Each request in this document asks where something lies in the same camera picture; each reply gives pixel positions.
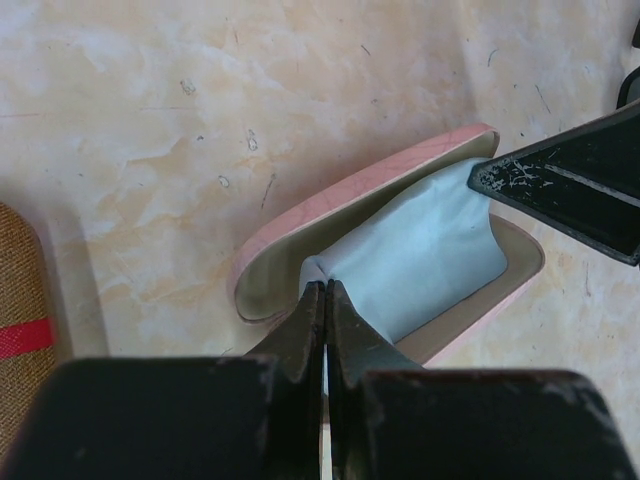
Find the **black machine part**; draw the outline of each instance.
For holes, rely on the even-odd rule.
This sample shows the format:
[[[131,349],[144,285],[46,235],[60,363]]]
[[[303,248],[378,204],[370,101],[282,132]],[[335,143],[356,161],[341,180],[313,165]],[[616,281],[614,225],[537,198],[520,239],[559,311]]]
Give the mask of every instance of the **black machine part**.
[[[468,185],[629,265],[640,262],[640,102],[476,165]]]
[[[636,478],[604,400],[553,370],[424,370],[310,283],[244,357],[82,360],[37,396],[0,473],[314,479],[327,348],[336,479]]]

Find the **table surface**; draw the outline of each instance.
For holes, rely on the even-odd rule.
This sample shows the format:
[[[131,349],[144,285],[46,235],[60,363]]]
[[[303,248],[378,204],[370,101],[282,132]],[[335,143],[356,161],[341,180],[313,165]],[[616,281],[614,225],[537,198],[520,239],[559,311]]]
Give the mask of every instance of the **table surface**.
[[[634,0],[0,5],[0,201],[38,231],[75,356],[242,354],[234,251],[336,180],[481,121],[499,153],[615,107]],[[589,376],[640,458],[640,272],[507,207],[547,256],[441,366]]]

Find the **pink flat shoe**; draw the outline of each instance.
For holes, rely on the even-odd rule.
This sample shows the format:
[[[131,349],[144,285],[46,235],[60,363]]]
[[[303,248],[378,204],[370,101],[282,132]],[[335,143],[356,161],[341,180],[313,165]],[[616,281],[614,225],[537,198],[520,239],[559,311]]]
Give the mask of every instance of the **pink flat shoe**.
[[[371,165],[283,213],[239,250],[228,292],[248,323],[287,316],[298,300],[303,260],[334,244],[418,180],[472,157],[492,157],[498,133],[484,124],[421,142]],[[456,338],[493,318],[529,285],[544,265],[540,245],[524,231],[491,216],[491,229],[507,257],[506,271],[454,307],[396,343],[425,363],[451,352]]]

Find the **red stripe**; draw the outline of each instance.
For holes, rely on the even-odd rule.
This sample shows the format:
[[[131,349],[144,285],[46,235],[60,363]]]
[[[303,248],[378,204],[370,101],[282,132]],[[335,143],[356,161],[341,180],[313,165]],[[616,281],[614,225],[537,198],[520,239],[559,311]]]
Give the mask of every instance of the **red stripe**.
[[[53,345],[48,318],[0,328],[0,359],[34,352]]]

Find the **woven basket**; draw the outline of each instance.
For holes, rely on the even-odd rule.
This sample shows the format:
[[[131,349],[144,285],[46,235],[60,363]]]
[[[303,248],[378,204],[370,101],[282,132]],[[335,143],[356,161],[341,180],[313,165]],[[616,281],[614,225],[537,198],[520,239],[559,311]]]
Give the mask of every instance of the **woven basket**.
[[[45,285],[38,238],[0,203],[0,464],[54,365]]]

